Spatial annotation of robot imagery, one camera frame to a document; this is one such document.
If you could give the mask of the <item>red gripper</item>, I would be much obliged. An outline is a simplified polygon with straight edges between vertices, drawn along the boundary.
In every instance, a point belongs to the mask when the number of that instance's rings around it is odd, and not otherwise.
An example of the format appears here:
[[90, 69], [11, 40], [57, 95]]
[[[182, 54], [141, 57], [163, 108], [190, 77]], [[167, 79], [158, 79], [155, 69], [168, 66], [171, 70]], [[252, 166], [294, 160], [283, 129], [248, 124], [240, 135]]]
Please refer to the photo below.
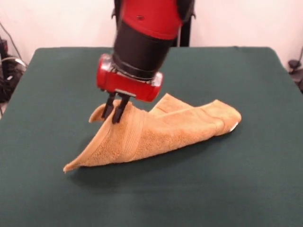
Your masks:
[[127, 103], [131, 97], [143, 102], [152, 102], [158, 95], [162, 83], [163, 74], [157, 72], [151, 80], [142, 81], [129, 77], [116, 71], [112, 63], [111, 55], [105, 53], [98, 61], [97, 87], [109, 93], [102, 118], [107, 118], [114, 109], [113, 101], [116, 93], [125, 94], [121, 96], [121, 102], [116, 107], [112, 117], [112, 123], [119, 123]]

